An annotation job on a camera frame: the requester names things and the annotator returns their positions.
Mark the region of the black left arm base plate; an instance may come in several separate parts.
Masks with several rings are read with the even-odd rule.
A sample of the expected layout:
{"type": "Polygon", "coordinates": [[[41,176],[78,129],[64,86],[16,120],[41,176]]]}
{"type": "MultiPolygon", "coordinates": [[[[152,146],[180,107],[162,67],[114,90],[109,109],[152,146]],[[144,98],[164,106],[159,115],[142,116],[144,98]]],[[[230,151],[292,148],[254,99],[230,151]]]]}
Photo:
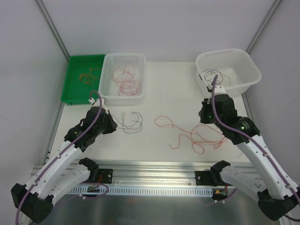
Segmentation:
{"type": "Polygon", "coordinates": [[[113,169],[98,169],[98,183],[111,184],[113,181],[113,169]]]}

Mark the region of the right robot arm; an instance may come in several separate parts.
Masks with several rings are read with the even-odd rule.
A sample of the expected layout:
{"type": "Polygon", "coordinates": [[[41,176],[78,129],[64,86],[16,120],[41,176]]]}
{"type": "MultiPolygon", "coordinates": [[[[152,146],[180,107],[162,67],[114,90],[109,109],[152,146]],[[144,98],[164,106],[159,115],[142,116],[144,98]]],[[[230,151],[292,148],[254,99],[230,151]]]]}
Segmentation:
{"type": "Polygon", "coordinates": [[[205,98],[199,116],[202,124],[216,125],[223,136],[245,154],[262,178],[261,182],[256,181],[221,160],[210,168],[211,184],[235,186],[250,196],[272,221],[285,217],[299,222],[288,215],[300,203],[299,185],[273,157],[254,122],[237,114],[233,99],[227,94],[205,98]]]}

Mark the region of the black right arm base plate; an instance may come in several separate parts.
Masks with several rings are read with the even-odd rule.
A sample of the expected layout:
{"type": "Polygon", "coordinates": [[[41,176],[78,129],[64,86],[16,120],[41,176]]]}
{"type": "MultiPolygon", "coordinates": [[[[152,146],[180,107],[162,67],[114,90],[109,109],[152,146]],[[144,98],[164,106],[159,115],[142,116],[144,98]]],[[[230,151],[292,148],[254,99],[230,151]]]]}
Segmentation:
{"type": "Polygon", "coordinates": [[[195,171],[195,183],[197,186],[214,186],[214,180],[210,171],[195,171]]]}

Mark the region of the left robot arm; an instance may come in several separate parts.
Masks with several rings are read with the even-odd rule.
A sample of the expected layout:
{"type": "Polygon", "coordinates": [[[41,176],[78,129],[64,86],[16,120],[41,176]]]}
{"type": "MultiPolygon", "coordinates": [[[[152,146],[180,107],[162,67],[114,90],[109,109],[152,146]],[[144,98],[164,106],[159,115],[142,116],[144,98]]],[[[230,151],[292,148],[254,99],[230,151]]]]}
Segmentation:
{"type": "Polygon", "coordinates": [[[69,129],[57,153],[24,185],[16,183],[11,194],[17,209],[15,224],[27,225],[44,221],[54,205],[78,184],[98,180],[98,164],[83,158],[66,175],[62,173],[78,158],[99,135],[116,131],[106,106],[93,106],[79,124],[69,129]]]}

